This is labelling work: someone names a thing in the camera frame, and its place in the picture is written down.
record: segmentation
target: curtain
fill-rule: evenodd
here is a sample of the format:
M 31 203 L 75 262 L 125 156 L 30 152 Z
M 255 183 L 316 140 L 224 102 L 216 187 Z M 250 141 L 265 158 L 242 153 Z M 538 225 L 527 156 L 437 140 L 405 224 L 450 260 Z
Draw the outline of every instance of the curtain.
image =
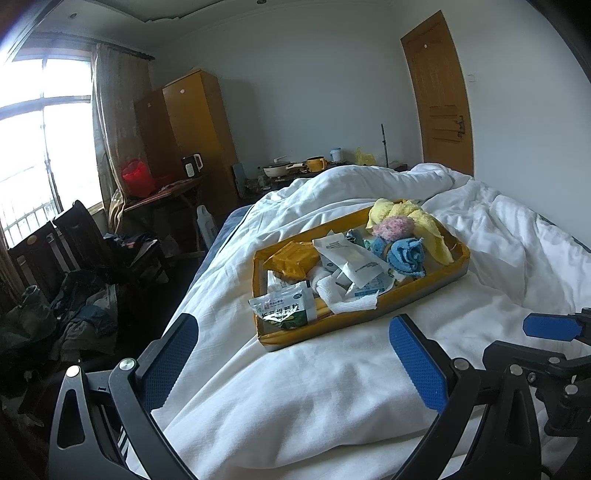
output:
M 148 60 L 98 44 L 92 53 L 92 109 L 96 165 L 111 232 L 122 231 L 128 192 L 121 170 L 145 161 L 134 102 L 152 91 Z
M 25 290 L 12 259 L 8 255 L 8 244 L 0 225 L 0 313 L 6 313 L 21 301 Z

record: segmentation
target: white duvet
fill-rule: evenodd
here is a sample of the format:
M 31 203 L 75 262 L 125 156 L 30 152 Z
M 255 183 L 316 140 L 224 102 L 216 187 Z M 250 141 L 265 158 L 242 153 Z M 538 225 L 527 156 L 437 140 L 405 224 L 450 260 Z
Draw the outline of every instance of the white duvet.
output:
M 427 200 L 423 208 L 470 248 L 469 272 L 378 320 L 267 353 L 247 302 L 253 253 L 380 197 Z M 591 256 L 571 237 L 471 177 L 436 164 L 408 173 L 334 168 L 260 200 L 189 290 L 174 318 L 193 314 L 199 341 L 153 415 L 200 480 L 389 478 L 435 417 L 389 344 L 392 317 L 409 314 L 450 357 L 478 368 L 494 340 L 572 358 L 589 352 L 528 338 L 522 321 L 531 311 L 591 306 L 590 280 Z M 543 405 L 536 409 L 542 428 Z M 447 473 L 460 466 L 478 420 L 476 412 Z M 543 433 L 541 441 L 550 468 L 573 446 Z

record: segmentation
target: cabinet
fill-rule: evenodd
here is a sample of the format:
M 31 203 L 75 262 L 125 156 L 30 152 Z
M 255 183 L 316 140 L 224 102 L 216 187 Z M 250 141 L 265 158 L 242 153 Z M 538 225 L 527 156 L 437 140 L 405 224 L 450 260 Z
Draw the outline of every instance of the cabinet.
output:
M 225 216 L 238 207 L 232 171 L 238 159 L 214 75 L 195 70 L 137 102 L 135 111 L 153 175 L 155 171 L 167 171 L 182 178 L 181 159 L 199 153 L 203 160 L 205 207 L 215 216 Z
M 185 178 L 162 90 L 135 102 L 135 116 L 152 176 L 170 177 L 170 181 Z

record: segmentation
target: blue rubber pad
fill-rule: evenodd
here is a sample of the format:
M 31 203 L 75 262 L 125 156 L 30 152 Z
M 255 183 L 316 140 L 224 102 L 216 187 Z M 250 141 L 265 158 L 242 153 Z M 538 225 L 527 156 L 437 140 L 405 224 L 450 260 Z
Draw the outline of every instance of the blue rubber pad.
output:
M 402 318 L 390 323 L 390 343 L 427 408 L 443 412 L 447 405 L 447 384 L 443 373 L 431 359 Z
M 570 342 L 581 335 L 583 327 L 572 317 L 530 313 L 523 321 L 523 331 L 528 337 Z
M 154 359 L 144 375 L 140 396 L 147 412 L 164 405 L 198 338 L 197 321 L 190 317 L 183 322 L 166 348 Z

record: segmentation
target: door handle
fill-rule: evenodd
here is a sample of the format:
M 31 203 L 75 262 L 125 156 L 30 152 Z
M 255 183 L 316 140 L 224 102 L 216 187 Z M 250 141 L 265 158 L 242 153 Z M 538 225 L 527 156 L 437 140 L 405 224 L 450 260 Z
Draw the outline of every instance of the door handle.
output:
M 457 131 L 457 136 L 462 137 L 462 135 L 466 135 L 466 124 L 464 123 L 464 116 L 460 115 L 460 119 L 456 120 L 456 123 L 460 126 L 460 129 Z

